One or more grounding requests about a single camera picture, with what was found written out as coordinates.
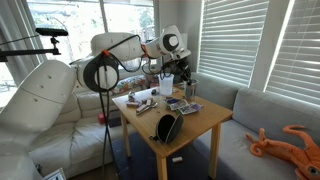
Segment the wooden table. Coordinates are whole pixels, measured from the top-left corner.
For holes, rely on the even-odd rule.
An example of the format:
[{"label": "wooden table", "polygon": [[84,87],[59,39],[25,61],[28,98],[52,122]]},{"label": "wooden table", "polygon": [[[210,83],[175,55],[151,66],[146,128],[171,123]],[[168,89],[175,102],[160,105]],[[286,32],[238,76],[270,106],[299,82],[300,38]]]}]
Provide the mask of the wooden table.
[{"label": "wooden table", "polygon": [[[161,144],[160,142],[150,140],[149,136],[155,135],[157,123],[162,116],[165,114],[177,116],[177,113],[166,109],[166,102],[164,101],[165,97],[151,96],[151,90],[152,89],[147,89],[136,92],[134,96],[136,100],[144,100],[153,97],[153,100],[158,102],[157,107],[152,108],[140,115],[136,115],[136,108],[128,107],[126,105],[125,102],[128,101],[128,96],[121,96],[112,99],[121,111],[121,121],[127,157],[131,156],[126,123],[127,121],[129,121],[136,128],[142,139],[156,154],[159,180],[168,179],[166,158],[169,155],[184,147],[188,143],[191,143],[209,129],[212,129],[208,174],[211,178],[215,179],[216,167],[218,163],[221,122],[230,119],[232,111],[213,104],[200,97],[196,97],[193,102],[204,105],[204,109],[197,113],[183,115],[184,122],[176,138],[169,144]],[[177,92],[172,94],[172,97],[182,99],[183,91],[177,90]]]}]

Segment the cup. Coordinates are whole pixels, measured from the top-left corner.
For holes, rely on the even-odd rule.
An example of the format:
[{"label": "cup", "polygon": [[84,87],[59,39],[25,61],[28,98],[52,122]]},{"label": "cup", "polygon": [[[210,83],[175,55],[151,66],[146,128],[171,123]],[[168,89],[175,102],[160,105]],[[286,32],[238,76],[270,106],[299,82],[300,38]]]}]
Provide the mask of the cup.
[{"label": "cup", "polygon": [[196,89],[197,89],[197,84],[198,80],[195,79],[190,79],[190,81],[185,81],[184,82],[184,95],[185,99],[187,100],[194,100],[196,96]]},{"label": "cup", "polygon": [[173,74],[159,74],[160,95],[169,96],[172,94]]}]

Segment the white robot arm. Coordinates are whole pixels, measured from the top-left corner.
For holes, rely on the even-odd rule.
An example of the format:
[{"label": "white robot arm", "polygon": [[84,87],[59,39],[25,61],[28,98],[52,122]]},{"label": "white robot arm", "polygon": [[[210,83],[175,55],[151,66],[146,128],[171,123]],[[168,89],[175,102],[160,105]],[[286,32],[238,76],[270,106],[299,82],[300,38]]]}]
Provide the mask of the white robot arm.
[{"label": "white robot arm", "polygon": [[[98,88],[106,90],[118,82],[118,67],[112,65],[116,62],[114,58],[127,61],[145,54],[157,58],[171,53],[175,59],[182,59],[191,54],[185,49],[176,26],[164,28],[159,38],[144,46],[138,38],[127,40],[131,36],[128,33],[97,35],[92,39],[93,57],[77,61],[71,67],[60,61],[45,61],[29,74],[0,112],[1,180],[42,179],[28,155],[28,147],[36,136],[52,126],[76,80],[82,86],[97,91],[99,74],[101,79],[107,79],[107,83],[101,81]],[[109,49],[113,56],[104,59],[107,71],[102,66],[97,71],[97,57],[103,56],[100,53],[105,49]]]}]

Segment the stuffed toy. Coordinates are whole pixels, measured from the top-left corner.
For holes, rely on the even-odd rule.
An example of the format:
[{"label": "stuffed toy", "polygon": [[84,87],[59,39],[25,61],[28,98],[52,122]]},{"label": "stuffed toy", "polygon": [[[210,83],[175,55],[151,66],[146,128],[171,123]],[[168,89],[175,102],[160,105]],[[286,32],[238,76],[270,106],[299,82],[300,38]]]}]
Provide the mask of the stuffed toy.
[{"label": "stuffed toy", "polygon": [[306,146],[304,150],[286,142],[267,139],[265,130],[260,128],[259,140],[254,140],[246,133],[246,137],[252,142],[250,151],[255,156],[262,156],[265,151],[295,164],[297,179],[320,180],[320,148],[306,132],[295,130],[298,128],[304,128],[304,126],[289,125],[284,127],[283,131],[303,139]]}]

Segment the table leg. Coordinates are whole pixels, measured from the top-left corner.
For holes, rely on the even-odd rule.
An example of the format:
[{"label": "table leg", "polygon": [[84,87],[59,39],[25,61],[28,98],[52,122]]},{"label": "table leg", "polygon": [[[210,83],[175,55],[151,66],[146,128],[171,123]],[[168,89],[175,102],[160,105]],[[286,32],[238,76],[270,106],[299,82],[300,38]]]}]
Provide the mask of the table leg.
[{"label": "table leg", "polygon": [[209,176],[212,179],[215,179],[216,175],[217,175],[220,131],[221,131],[221,123],[215,125],[212,128],[211,147],[210,147],[210,162],[209,162]]},{"label": "table leg", "polygon": [[167,180],[167,160],[157,155],[158,180]]},{"label": "table leg", "polygon": [[131,156],[131,151],[130,151],[130,145],[129,145],[127,119],[123,115],[123,113],[121,113],[121,124],[122,124],[123,139],[124,139],[124,144],[125,144],[125,148],[126,148],[126,154],[127,154],[127,157],[130,157]]}]

